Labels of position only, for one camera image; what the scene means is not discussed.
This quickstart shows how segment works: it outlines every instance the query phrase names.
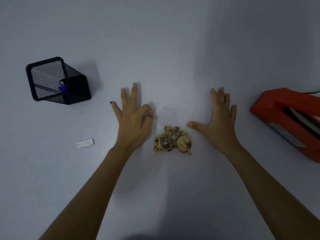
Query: person's right hand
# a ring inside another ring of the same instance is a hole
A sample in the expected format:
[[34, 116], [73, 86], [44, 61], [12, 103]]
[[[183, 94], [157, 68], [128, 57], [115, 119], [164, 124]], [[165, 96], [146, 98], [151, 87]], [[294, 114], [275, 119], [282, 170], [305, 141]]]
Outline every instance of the person's right hand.
[[240, 143], [235, 132], [237, 105], [230, 107], [230, 94], [224, 94], [224, 88], [219, 88], [218, 93], [211, 89], [214, 113], [209, 126], [195, 121], [186, 125], [200, 132], [207, 141], [224, 155], [238, 148]]

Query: white sticker label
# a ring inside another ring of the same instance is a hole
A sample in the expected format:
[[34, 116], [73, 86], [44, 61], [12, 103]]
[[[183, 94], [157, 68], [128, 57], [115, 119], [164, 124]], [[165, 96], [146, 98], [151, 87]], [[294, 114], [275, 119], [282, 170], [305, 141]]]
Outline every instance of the white sticker label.
[[269, 123], [269, 125], [275, 129], [280, 135], [282, 135], [284, 138], [286, 138], [288, 141], [290, 141], [293, 145], [296, 147], [306, 147], [303, 145], [296, 137], [291, 135], [288, 131], [286, 131], [284, 128], [282, 128], [277, 123]]

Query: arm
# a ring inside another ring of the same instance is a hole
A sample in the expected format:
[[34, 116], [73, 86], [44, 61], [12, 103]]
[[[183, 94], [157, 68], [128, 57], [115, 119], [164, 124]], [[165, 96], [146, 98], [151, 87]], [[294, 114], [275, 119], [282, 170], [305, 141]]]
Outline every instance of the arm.
[[320, 239], [320, 221], [240, 145], [234, 129], [237, 106], [229, 111], [230, 94], [220, 88], [218, 93], [211, 89], [211, 96], [210, 125], [190, 121], [187, 126], [199, 131], [230, 161], [277, 240]]
[[40, 240], [96, 239], [120, 173], [130, 155], [143, 144], [152, 125], [152, 109], [145, 104], [137, 111], [136, 96], [137, 84], [134, 83], [129, 99], [125, 89], [121, 89], [122, 111], [111, 102], [119, 122], [114, 147]]

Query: pinky finger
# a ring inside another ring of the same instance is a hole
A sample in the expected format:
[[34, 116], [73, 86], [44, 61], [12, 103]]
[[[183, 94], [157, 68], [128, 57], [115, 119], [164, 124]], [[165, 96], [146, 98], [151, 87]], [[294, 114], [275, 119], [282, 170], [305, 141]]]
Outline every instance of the pinky finger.
[[231, 111], [230, 111], [230, 119], [231, 119], [233, 125], [236, 122], [236, 116], [237, 116], [237, 105], [235, 104], [235, 105], [232, 105]]
[[118, 105], [116, 104], [116, 102], [110, 102], [111, 103], [111, 106], [112, 106], [112, 109], [117, 117], [117, 120], [118, 122], [120, 123], [120, 120], [122, 118], [122, 112], [121, 110], [119, 109]]

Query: transparent packet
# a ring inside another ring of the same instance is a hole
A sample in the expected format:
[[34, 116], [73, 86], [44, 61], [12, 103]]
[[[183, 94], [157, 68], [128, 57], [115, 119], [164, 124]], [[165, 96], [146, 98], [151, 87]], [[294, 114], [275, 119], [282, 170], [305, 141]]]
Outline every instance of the transparent packet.
[[192, 132], [183, 119], [184, 112], [182, 109], [158, 105], [152, 125], [152, 153], [192, 155]]

